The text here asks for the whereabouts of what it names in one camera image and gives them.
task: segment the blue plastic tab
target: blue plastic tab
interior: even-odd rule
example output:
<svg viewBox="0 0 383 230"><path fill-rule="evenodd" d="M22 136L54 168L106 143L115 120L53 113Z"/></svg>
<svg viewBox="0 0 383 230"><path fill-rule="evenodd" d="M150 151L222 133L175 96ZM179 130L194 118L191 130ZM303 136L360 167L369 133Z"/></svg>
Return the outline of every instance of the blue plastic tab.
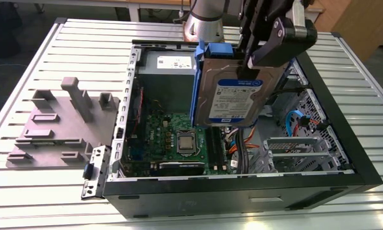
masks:
<svg viewBox="0 0 383 230"><path fill-rule="evenodd" d="M199 89L199 79L202 76L202 56L204 54L204 41L198 41L198 46L194 52L194 59L195 59L195 73L194 73L194 83L192 83L192 95L191 95L191 105L190 105L190 120L191 125L194 126L194 114L195 114L195 106L196 106L196 96L198 96L198 89Z"/></svg>
<svg viewBox="0 0 383 230"><path fill-rule="evenodd" d="M232 46L230 43L208 43L207 50L210 56L234 56Z"/></svg>

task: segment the metal bracket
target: metal bracket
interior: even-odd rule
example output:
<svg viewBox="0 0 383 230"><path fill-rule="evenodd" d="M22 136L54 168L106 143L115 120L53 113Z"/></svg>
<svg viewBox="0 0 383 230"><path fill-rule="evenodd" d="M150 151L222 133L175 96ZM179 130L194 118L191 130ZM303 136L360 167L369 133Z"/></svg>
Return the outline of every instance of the metal bracket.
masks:
<svg viewBox="0 0 383 230"><path fill-rule="evenodd" d="M102 194L107 177L108 157L110 146L103 145L92 149L90 161L83 169L84 183L81 200L104 199Z"/></svg>

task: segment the white label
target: white label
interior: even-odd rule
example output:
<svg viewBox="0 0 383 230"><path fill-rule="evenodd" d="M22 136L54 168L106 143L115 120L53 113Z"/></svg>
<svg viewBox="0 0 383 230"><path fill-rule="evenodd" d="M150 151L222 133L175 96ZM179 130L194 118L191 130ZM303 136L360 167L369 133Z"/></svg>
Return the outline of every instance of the white label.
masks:
<svg viewBox="0 0 383 230"><path fill-rule="evenodd" d="M236 168L236 167L238 167L238 161L231 160L230 166L231 166L232 168Z"/></svg>
<svg viewBox="0 0 383 230"><path fill-rule="evenodd" d="M191 69L191 57L158 56L158 69Z"/></svg>
<svg viewBox="0 0 383 230"><path fill-rule="evenodd" d="M251 95L260 87L260 80L219 80L208 118L216 122L236 122L244 119L254 103Z"/></svg>

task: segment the power supply label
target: power supply label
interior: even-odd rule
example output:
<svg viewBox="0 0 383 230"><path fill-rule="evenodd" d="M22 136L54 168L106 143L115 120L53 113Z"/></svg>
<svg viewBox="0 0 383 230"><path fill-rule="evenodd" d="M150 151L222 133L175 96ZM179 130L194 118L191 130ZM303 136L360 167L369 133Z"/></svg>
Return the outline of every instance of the power supply label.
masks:
<svg viewBox="0 0 383 230"><path fill-rule="evenodd" d="M216 83L208 119L215 123L242 121L252 106L251 95L259 91L262 80L220 79Z"/></svg>
<svg viewBox="0 0 383 230"><path fill-rule="evenodd" d="M158 56L158 69L191 69L191 57Z"/></svg>

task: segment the aluminum table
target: aluminum table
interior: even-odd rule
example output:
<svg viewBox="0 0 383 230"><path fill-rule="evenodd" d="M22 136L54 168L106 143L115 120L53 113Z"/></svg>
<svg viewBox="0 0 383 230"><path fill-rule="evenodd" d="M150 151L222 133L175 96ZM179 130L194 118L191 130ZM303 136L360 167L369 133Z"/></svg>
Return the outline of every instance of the aluminum table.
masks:
<svg viewBox="0 0 383 230"><path fill-rule="evenodd" d="M182 40L176 24L67 19L55 23L0 112L0 228L116 226L119 229L383 229L383 185L311 210L192 217L124 219L106 200L79 200L82 169L5 168L27 120L37 89L61 91L61 79L77 77L88 96L124 88L132 39ZM238 28L224 27L236 43ZM307 51L361 146L383 177L383 90L341 38L320 33Z"/></svg>

